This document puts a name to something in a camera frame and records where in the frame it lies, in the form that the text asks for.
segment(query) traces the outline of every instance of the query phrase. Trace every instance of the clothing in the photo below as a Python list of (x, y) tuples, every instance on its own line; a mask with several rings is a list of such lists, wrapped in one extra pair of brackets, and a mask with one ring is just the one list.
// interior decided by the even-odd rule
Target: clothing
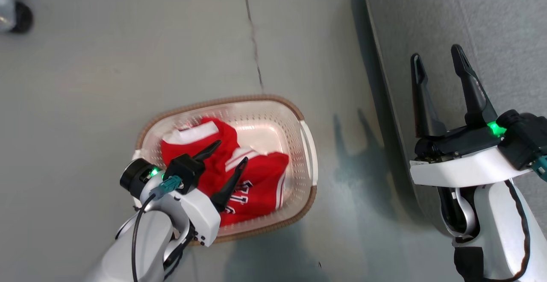
[(252, 148), (241, 148), (235, 129), (220, 120), (204, 118), (199, 126), (166, 134), (161, 143), (165, 165), (184, 153), (194, 156), (216, 140), (222, 143), (205, 159), (205, 172), (197, 187), (207, 196), (211, 197), (224, 186), (244, 157), (249, 159), (225, 212), (221, 213), (221, 226), (281, 208), (289, 156), (277, 152), (261, 155)]

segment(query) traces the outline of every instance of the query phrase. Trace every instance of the brown basket rim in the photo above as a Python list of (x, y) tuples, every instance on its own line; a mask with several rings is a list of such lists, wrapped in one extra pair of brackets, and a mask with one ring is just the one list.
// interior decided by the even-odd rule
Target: brown basket rim
[[(193, 111), (196, 109), (213, 107), (216, 105), (224, 105), (226, 103), (244, 103), (246, 101), (275, 101), (277, 103), (282, 103), (283, 105), (287, 106), (287, 108), (291, 109), (291, 111), (293, 111), (294, 115), (297, 117), (298, 120), (304, 120), (304, 116), (302, 112), (300, 112), (300, 110), (293, 103), (277, 95), (265, 95), (265, 94), (247, 95), (247, 96), (240, 96), (240, 97), (229, 97), (229, 98), (223, 98), (223, 99), (204, 101), (202, 103), (194, 103), (193, 105), (172, 109), (170, 111), (161, 113), (158, 116), (154, 117), (144, 126), (142, 132), (139, 134), (135, 149), (140, 150), (142, 148), (142, 144), (146, 134), (148, 134), (150, 129), (154, 125), (156, 125), (157, 122), (163, 120), (164, 118), (174, 116), (184, 112)], [(272, 224), (271, 226), (254, 229), (252, 231), (242, 232), (242, 233), (238, 233), (234, 235), (220, 236), (220, 237), (217, 237), (217, 239), (215, 240), (215, 243), (224, 243), (226, 241), (236, 241), (238, 239), (244, 239), (244, 238), (259, 235), (259, 234), (264, 234), (267, 232), (275, 231), (276, 229), (280, 229), (282, 227), (289, 226), (297, 222), (298, 220), (302, 219), (307, 214), (307, 212), (313, 205), (313, 202), (315, 201), (316, 193), (317, 193), (317, 186), (311, 186), (306, 205), (304, 205), (304, 207), (295, 216), (289, 219), (285, 219), (283, 221), (277, 222), (275, 224)], [(193, 241), (192, 243), (190, 243), (190, 245), (196, 245), (196, 244), (197, 244), (197, 241)]]

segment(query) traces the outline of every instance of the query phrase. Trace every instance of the gray floor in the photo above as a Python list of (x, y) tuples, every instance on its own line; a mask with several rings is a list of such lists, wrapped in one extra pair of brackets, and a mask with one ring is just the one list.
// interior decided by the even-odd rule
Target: gray floor
[(154, 115), (269, 93), (315, 138), (313, 208), (189, 249), (174, 280), (461, 281), (412, 198), (364, 0), (248, 0), (252, 24), (246, 0), (24, 1), (33, 32), (0, 36), (2, 280), (78, 280), (133, 213), (118, 179)]

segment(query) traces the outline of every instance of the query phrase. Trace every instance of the white stripe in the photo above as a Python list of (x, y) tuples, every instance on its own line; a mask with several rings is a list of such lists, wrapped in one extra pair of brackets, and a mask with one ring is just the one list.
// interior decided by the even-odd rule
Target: white stripe
[(237, 167), (238, 164), (244, 159), (244, 157), (247, 157), (247, 158), (249, 158), (249, 160), (251, 160), (256, 156), (260, 156), (260, 154), (258, 152), (255, 152), (255, 151), (252, 151), (252, 152), (250, 152), (248, 154), (245, 154), (245, 155), (241, 155), (241, 159), (236, 159), (232, 163), (226, 165), (226, 172), (230, 171), (231, 169), (234, 169), (235, 167)]
[(250, 147), (238, 147), (234, 150), (234, 152), (232, 153), (232, 157), (230, 157), (230, 159), (228, 159), (228, 161), (226, 162), (227, 165), (231, 164), (232, 162), (234, 162), (237, 158), (240, 158), (243, 159), (243, 156), (252, 152), (253, 149), (250, 148)]
[(281, 175), (277, 182), (277, 192), (275, 200), (275, 209), (278, 210), (283, 205), (283, 183), (285, 182), (285, 173)]
[(173, 130), (172, 132), (164, 135), (163, 140), (169, 144), (192, 144), (196, 141), (203, 140), (213, 134), (218, 133), (218, 127), (214, 122), (207, 122), (199, 126), (187, 130)]

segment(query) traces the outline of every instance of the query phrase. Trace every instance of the black cable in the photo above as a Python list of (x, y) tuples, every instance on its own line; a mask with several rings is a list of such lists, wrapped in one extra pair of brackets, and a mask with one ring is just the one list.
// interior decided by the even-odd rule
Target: black cable
[(173, 268), (164, 276), (164, 280), (167, 280), (167, 278), (169, 278), (169, 276), (173, 274), (174, 270), (178, 267), (178, 263), (180, 263), (180, 259), (182, 259), (182, 252), (180, 252), (178, 259), (176, 259), (176, 263), (174, 263)]
[(135, 227), (133, 228), (133, 242), (131, 242), (131, 269), (133, 270), (133, 282), (138, 282), (137, 278), (137, 262), (135, 260), (137, 254), (137, 230), (138, 224), (141, 222), (142, 214), (144, 214), (144, 209), (152, 200), (156, 197), (154, 193), (148, 197), (148, 199), (142, 204), (141, 209), (139, 209), (137, 214), (137, 219), (135, 220)]
[(515, 201), (516, 210), (518, 212), (518, 215), (521, 218), (521, 224), (522, 224), (522, 233), (524, 233), (524, 257), (522, 258), (522, 262), (520, 265), (520, 270), (512, 277), (508, 279), (485, 279), (488, 282), (513, 282), (516, 281), (522, 276), (524, 276), (526, 270), (528, 269), (528, 262), (530, 262), (530, 229), (528, 227), (528, 219), (526, 218), (526, 213), (524, 212), (524, 207), (522, 206), (522, 202), (520, 202), (520, 198), (518, 197), (518, 194), (516, 193), (516, 189), (513, 186), (513, 184), (510, 181), (505, 181), (507, 188), (509, 189), (509, 193), (511, 194), (512, 199)]

